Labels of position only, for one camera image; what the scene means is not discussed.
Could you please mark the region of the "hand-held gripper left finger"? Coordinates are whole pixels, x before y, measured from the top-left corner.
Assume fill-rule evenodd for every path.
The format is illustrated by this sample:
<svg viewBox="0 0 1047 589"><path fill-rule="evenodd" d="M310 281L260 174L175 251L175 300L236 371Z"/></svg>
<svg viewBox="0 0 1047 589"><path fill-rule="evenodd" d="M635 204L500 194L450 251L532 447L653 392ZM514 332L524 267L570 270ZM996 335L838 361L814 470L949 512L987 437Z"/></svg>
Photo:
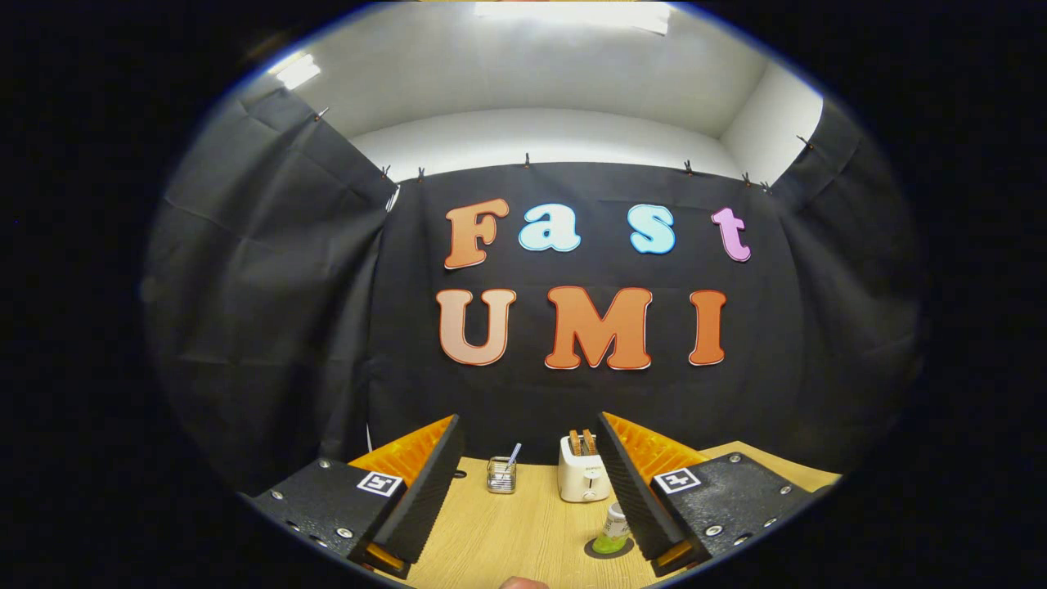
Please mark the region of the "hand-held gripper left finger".
<svg viewBox="0 0 1047 589"><path fill-rule="evenodd" d="M452 414L348 463L319 458L246 501L321 551L404 579L433 533L464 448Z"/></svg>

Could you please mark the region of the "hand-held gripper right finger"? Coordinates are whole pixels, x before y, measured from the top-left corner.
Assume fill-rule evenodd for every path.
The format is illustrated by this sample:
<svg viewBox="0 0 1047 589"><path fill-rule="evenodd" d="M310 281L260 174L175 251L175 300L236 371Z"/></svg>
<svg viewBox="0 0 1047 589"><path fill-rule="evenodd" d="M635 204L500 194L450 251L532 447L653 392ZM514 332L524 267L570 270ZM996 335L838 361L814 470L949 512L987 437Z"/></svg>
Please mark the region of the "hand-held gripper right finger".
<svg viewBox="0 0 1047 589"><path fill-rule="evenodd" d="M658 577L737 551L819 498L744 452L708 457L608 411L595 428L614 496Z"/></svg>

